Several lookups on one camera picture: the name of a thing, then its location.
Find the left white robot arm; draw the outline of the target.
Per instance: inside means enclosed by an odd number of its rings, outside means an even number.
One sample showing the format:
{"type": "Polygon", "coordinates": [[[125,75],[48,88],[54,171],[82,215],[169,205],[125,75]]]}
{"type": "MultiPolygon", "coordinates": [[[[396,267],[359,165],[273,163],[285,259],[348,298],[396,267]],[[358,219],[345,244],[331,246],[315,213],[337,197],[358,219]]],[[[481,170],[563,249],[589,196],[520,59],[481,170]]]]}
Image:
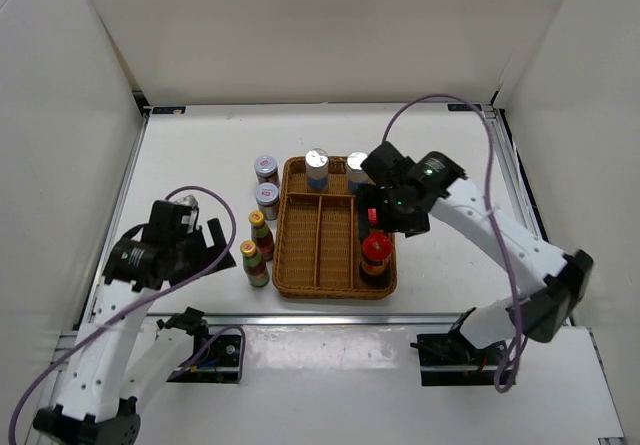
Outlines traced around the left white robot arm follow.
{"type": "Polygon", "coordinates": [[[110,252],[96,317],[68,352],[70,378],[33,427],[56,444],[132,444],[141,413],[159,388],[208,361],[218,337],[203,312],[187,308],[160,321],[160,335],[130,360],[152,301],[189,279],[235,266],[218,219],[198,226],[198,211],[157,201],[149,221],[125,232],[110,252]]]}

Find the sauce bottle yellow cap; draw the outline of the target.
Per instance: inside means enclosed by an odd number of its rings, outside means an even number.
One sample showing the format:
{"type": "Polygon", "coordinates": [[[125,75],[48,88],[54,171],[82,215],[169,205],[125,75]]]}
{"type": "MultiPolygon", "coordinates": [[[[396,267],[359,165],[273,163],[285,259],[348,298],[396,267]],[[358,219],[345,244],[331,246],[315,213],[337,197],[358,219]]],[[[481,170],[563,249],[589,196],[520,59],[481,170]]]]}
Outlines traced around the sauce bottle yellow cap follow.
{"type": "Polygon", "coordinates": [[[255,243],[257,250],[266,261],[271,261],[274,255],[275,242],[264,214],[259,210],[252,211],[249,214],[249,222],[251,224],[252,241],[255,243]]]}
{"type": "Polygon", "coordinates": [[[245,240],[240,244],[243,269],[251,286],[260,288],[270,281],[266,261],[262,257],[257,245],[252,240],[245,240]]]}

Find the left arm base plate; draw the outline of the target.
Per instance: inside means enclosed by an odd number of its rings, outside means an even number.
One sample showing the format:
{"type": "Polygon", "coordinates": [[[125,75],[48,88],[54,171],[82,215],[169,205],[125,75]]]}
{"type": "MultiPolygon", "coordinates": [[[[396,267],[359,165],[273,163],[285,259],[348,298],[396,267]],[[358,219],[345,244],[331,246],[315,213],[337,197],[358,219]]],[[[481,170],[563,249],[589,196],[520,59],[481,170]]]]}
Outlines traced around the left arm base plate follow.
{"type": "Polygon", "coordinates": [[[245,348],[237,330],[217,338],[198,361],[168,379],[169,383],[238,384],[241,381],[245,348]]]}

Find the woven wicker divided basket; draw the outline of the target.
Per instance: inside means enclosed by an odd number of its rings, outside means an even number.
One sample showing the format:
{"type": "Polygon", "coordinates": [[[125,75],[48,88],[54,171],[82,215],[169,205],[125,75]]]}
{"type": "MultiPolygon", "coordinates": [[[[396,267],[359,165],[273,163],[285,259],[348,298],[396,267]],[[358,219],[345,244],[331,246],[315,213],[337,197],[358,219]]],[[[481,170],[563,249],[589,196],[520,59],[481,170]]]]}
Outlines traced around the woven wicker divided basket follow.
{"type": "Polygon", "coordinates": [[[272,283],[290,299],[380,300],[397,287],[396,258],[380,284],[359,273],[361,245],[346,159],[329,162],[328,190],[307,184],[305,158],[289,158],[281,176],[272,283]]]}

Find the red lid chili jar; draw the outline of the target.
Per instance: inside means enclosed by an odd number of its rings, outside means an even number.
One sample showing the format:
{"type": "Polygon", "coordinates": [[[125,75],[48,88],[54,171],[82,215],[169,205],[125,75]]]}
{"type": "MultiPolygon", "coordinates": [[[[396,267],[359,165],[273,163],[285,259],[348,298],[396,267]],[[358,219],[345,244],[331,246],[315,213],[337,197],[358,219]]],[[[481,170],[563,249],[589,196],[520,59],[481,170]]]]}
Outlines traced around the red lid chili jar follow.
{"type": "Polygon", "coordinates": [[[366,211],[367,224],[371,229],[381,230],[381,215],[376,208],[368,208],[366,211]]]}
{"type": "Polygon", "coordinates": [[[393,250],[393,243],[387,234],[377,232],[369,235],[361,246],[361,280],[372,287],[384,287],[390,276],[388,264],[393,250]]]}

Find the purple lid jar near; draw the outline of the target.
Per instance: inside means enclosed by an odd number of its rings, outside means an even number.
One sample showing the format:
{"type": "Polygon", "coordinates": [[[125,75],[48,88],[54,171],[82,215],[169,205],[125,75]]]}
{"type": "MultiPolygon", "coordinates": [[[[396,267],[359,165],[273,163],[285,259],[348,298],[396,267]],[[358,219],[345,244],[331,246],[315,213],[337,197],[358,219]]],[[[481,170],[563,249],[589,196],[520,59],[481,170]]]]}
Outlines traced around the purple lid jar near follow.
{"type": "Polygon", "coordinates": [[[280,193],[279,188],[270,182],[260,183],[255,189],[255,200],[258,210],[268,221],[278,219],[280,193]]]}

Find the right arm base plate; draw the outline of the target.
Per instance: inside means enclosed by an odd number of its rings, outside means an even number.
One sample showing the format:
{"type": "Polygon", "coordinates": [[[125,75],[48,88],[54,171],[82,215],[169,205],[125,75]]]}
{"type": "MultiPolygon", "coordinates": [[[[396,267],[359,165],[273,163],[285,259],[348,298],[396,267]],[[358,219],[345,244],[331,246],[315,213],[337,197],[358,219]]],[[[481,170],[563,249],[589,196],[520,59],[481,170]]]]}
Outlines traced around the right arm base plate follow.
{"type": "Polygon", "coordinates": [[[504,341],[469,351],[448,333],[418,334],[410,347],[418,354],[424,387],[493,386],[507,351],[504,341]]]}

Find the aluminium table rail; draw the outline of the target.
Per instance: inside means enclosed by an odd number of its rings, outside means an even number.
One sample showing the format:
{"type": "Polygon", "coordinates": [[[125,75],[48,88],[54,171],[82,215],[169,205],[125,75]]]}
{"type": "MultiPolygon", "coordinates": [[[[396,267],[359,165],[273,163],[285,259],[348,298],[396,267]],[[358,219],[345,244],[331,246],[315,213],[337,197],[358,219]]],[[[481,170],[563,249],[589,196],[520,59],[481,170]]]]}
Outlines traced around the aluminium table rail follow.
{"type": "Polygon", "coordinates": [[[242,326],[329,326],[329,325],[418,325],[450,326],[457,319],[457,313],[437,314],[214,314],[205,313],[204,319],[210,325],[238,324],[242,326]]]}

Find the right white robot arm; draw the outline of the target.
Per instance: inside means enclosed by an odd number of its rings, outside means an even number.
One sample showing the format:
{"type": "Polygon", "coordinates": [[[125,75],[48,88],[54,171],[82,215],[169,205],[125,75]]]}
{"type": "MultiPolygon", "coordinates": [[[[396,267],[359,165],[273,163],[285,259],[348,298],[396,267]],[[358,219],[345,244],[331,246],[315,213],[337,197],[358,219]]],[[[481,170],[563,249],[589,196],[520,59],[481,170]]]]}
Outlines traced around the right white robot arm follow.
{"type": "Polygon", "coordinates": [[[460,317],[449,340],[458,363],[470,365],[487,347],[519,335],[550,342],[583,299],[593,258],[582,249],[563,251],[487,204],[443,153],[414,161],[385,142],[361,168],[372,182],[359,188],[357,200],[363,212],[375,213],[373,227],[411,237],[428,232],[435,218],[490,257],[515,286],[507,298],[460,317]]]}

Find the purple lid jar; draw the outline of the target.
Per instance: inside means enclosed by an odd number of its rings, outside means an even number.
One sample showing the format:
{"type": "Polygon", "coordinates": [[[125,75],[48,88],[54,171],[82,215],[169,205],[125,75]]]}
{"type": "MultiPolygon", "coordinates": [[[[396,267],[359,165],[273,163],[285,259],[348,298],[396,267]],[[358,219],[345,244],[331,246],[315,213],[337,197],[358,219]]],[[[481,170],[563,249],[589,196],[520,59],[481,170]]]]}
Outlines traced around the purple lid jar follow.
{"type": "Polygon", "coordinates": [[[273,156],[258,156],[254,161],[254,172],[259,184],[271,183],[280,186],[278,163],[273,156]]]}
{"type": "Polygon", "coordinates": [[[258,210],[268,221],[278,219],[280,193],[279,188],[270,182],[260,183],[255,189],[255,200],[258,210]]]}

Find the silver lid spice jar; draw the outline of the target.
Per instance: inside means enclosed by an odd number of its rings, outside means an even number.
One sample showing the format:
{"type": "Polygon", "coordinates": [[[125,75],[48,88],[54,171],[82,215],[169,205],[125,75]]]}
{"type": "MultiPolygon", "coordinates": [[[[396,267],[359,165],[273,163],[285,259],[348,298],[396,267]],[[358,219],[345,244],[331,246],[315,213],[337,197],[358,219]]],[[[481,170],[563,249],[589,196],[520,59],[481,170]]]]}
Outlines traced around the silver lid spice jar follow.
{"type": "Polygon", "coordinates": [[[362,163],[368,158],[365,152],[352,152],[346,159],[346,177],[348,190],[355,194],[356,190],[365,184],[370,184],[371,180],[362,168],[362,163]]]}
{"type": "Polygon", "coordinates": [[[305,154],[305,170],[308,187],[317,192],[328,188],[330,158],[321,148],[313,148],[305,154]]]}

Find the purple lid jar far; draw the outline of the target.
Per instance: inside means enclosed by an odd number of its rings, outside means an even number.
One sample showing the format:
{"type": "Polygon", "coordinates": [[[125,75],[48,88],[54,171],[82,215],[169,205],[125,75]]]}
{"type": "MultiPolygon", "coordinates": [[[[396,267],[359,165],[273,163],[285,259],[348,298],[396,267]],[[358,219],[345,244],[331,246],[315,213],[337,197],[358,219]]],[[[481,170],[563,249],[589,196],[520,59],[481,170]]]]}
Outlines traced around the purple lid jar far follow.
{"type": "Polygon", "coordinates": [[[271,183],[280,186],[278,163],[273,156],[258,156],[254,161],[254,172],[259,184],[271,183]]]}

